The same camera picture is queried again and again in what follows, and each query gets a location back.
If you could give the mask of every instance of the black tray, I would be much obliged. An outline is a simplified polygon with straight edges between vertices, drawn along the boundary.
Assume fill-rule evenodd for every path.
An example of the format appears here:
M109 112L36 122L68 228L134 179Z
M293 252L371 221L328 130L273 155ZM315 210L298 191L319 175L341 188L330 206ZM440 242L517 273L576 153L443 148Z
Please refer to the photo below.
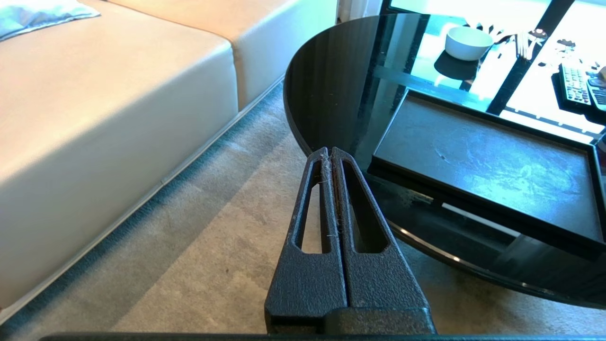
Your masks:
M368 172L585 258L606 251L595 147L407 90Z

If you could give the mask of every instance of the white bowl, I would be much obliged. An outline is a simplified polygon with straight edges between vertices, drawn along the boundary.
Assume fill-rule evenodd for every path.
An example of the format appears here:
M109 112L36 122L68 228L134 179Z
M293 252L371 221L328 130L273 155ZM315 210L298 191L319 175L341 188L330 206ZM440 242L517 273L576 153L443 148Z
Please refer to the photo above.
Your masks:
M477 61L494 44L486 32L471 27L459 26L446 34L446 53L463 61Z

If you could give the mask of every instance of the sofa seat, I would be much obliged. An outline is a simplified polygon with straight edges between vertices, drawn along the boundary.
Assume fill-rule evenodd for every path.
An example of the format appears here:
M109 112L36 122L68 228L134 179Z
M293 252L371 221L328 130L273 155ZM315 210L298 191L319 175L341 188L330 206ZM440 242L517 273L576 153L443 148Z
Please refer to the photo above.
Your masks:
M278 80L295 52L335 24L337 0L110 0L215 33L234 50L240 110Z
M101 16L0 43L0 307L50 283L238 113L228 40L81 2Z

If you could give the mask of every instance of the carpet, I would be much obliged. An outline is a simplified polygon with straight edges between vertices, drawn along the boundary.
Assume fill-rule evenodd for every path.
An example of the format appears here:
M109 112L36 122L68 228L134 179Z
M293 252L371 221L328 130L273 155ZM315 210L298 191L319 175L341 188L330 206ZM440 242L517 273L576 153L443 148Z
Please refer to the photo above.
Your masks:
M263 302L304 164L278 86L0 326L0 339L61 331L265 333ZM312 201L310 215L317 211ZM305 239L319 245L314 233ZM606 334L606 311L520 294L400 247L440 333Z

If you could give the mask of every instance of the black glass coffee table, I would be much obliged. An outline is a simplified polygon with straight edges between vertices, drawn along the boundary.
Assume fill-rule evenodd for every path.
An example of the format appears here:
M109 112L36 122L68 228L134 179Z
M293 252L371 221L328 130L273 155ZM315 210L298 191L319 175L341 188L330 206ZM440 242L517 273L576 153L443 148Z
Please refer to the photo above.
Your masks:
M406 243L511 289L604 308L606 254L568 253L367 172L407 89L601 143L599 118L558 109L550 78L558 59L541 57L551 50L562 54L555 41L536 57L546 60L541 66L538 59L518 59L511 41L494 45L479 62L462 62L443 49L446 31L464 24L456 17L398 14L349 21L318 34L295 54L285 77L291 130L307 155L324 146L353 155L392 231Z

